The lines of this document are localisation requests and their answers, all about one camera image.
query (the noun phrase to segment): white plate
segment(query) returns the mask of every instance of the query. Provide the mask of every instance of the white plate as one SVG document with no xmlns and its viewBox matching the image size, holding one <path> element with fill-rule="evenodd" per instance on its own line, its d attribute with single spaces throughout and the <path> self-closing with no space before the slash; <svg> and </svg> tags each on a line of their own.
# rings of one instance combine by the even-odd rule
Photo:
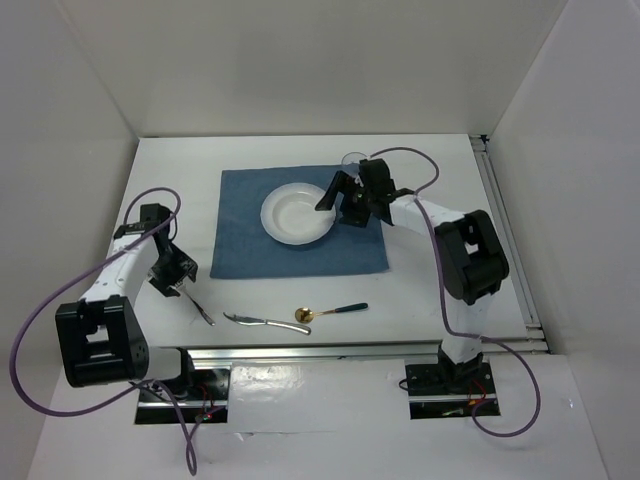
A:
<svg viewBox="0 0 640 480">
<path fill-rule="evenodd" d="M 304 245 L 322 238 L 336 219 L 335 207 L 316 212 L 324 190 L 308 183 L 289 183 L 265 198 L 260 220 L 266 232 L 287 245 Z"/>
</svg>

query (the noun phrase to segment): butter knife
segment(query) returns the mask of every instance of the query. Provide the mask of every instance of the butter knife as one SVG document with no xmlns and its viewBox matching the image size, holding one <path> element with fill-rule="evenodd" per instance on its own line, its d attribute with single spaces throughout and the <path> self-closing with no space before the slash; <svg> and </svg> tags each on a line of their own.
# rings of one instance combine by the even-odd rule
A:
<svg viewBox="0 0 640 480">
<path fill-rule="evenodd" d="M 236 322 L 240 325 L 270 325 L 272 327 L 287 328 L 289 330 L 293 330 L 294 332 L 302 333 L 303 335 L 309 335 L 311 333 L 311 329 L 306 325 L 298 325 L 296 323 L 289 322 L 278 322 L 276 320 L 266 320 L 264 318 L 241 317 L 239 315 L 228 314 L 226 312 L 222 312 L 222 314 L 232 322 Z"/>
</svg>

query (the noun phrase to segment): robotic arm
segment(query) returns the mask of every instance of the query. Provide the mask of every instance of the robotic arm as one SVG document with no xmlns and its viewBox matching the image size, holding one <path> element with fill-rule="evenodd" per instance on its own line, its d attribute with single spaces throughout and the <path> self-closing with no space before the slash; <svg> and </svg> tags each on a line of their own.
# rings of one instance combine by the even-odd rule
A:
<svg viewBox="0 0 640 480">
<path fill-rule="evenodd" d="M 392 226 L 429 237 L 413 191 L 396 190 L 381 158 L 360 162 L 358 176 L 337 172 L 316 210 L 333 207 L 342 193 L 340 223 L 364 228 L 373 214 Z M 463 213 L 418 197 L 435 230 L 443 267 L 449 322 L 455 332 L 481 335 L 493 295 L 509 275 L 509 265 L 489 215 L 481 210 Z M 447 383 L 472 377 L 482 363 L 481 341 L 446 334 L 438 363 Z"/>
<path fill-rule="evenodd" d="M 159 204 L 142 205 L 140 221 L 121 225 L 111 254 L 126 249 L 166 221 L 171 212 Z M 67 381 L 73 387 L 188 375 L 188 356 L 176 349 L 150 349 L 134 313 L 148 278 L 165 297 L 195 281 L 198 265 L 171 240 L 169 226 L 106 266 L 87 292 L 61 305 L 56 328 Z"/>
</svg>

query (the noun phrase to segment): blue placemat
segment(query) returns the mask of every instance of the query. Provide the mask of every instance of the blue placemat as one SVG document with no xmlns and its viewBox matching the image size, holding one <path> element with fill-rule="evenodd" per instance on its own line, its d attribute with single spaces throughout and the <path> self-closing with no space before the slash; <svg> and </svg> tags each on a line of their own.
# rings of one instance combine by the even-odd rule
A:
<svg viewBox="0 0 640 480">
<path fill-rule="evenodd" d="M 284 245 L 262 228 L 262 202 L 274 189 L 305 182 L 326 189 L 340 166 L 225 170 L 220 186 L 212 278 L 282 278 L 361 275 L 389 269 L 380 221 L 367 228 L 336 223 L 320 240 Z M 342 201 L 336 201 L 336 210 Z"/>
</svg>

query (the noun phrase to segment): gold spoon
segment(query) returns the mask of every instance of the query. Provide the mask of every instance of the gold spoon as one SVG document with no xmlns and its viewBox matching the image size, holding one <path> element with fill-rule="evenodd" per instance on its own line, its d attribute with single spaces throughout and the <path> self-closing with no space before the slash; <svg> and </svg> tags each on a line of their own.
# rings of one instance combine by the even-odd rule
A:
<svg viewBox="0 0 640 480">
<path fill-rule="evenodd" d="M 296 320 L 300 323 L 309 323 L 320 315 L 330 315 L 332 313 L 345 313 L 345 312 L 358 312 L 360 310 L 366 310 L 369 308 L 368 303 L 354 303 L 353 305 L 347 305 L 346 307 L 334 308 L 333 310 L 327 310 L 325 312 L 312 312 L 307 307 L 299 308 L 296 310 Z"/>
</svg>

